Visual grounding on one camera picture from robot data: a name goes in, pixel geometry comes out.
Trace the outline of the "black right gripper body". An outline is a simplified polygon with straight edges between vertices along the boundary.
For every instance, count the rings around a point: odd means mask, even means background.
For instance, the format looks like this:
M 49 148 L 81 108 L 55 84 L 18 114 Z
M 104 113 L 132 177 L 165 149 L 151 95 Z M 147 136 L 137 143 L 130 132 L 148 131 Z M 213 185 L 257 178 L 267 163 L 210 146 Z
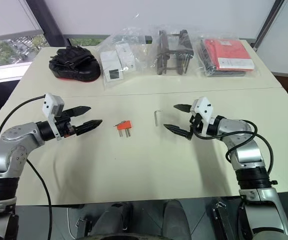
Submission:
M 187 139 L 191 140 L 193 135 L 199 135 L 203 130 L 202 116 L 197 113 L 195 116 L 190 118 L 190 131 L 188 133 Z

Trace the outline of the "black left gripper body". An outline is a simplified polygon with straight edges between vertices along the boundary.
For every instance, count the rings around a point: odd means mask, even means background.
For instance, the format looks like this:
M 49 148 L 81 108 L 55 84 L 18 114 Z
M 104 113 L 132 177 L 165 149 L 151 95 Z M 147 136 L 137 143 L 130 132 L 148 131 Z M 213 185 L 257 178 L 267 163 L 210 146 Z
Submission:
M 55 117 L 55 125 L 61 137 L 66 138 L 76 134 L 76 127 L 70 123 L 71 118 L 75 115 L 74 110 L 64 110 L 60 116 Z

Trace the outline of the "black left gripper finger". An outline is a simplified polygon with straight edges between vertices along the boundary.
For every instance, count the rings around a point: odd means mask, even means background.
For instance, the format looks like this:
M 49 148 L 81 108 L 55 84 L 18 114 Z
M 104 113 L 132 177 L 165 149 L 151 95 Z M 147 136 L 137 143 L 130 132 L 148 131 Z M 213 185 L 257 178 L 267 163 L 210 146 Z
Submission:
M 91 109 L 91 107 L 89 107 L 89 106 L 73 107 L 73 108 L 68 110 L 68 115 L 70 118 L 71 117 L 77 117 L 77 116 L 85 114 L 90 109 Z
M 93 129 L 97 128 L 101 123 L 102 123 L 101 119 L 100 120 L 95 119 L 95 120 L 90 120 L 88 122 L 85 122 L 82 125 L 75 126 L 74 127 L 75 134 L 79 136 L 89 131 L 92 131 Z

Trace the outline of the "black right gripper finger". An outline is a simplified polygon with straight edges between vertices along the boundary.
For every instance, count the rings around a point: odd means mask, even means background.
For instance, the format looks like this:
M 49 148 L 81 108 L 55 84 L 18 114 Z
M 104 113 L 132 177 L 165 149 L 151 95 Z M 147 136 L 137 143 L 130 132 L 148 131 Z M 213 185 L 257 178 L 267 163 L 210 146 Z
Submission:
M 190 138 L 191 133 L 187 130 L 181 129 L 179 126 L 173 124 L 164 124 L 164 127 L 168 129 L 170 132 L 179 135 L 181 137 Z
M 188 104 L 176 104 L 173 107 L 185 113 L 191 112 L 191 105 Z

